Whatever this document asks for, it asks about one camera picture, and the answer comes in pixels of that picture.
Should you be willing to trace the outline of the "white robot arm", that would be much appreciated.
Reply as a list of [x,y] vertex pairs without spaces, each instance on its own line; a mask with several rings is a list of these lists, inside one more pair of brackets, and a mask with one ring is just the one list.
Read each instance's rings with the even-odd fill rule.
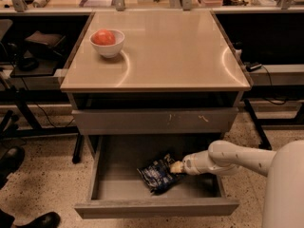
[[170,165],[172,173],[233,175],[240,167],[267,178],[262,228],[304,228],[304,141],[277,151],[211,142]]

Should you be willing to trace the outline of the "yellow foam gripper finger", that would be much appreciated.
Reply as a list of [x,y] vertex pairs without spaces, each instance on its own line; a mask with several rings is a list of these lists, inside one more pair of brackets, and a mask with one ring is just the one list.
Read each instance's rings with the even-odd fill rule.
[[182,174],[184,172],[183,163],[181,161],[175,161],[170,165],[170,172],[174,174]]

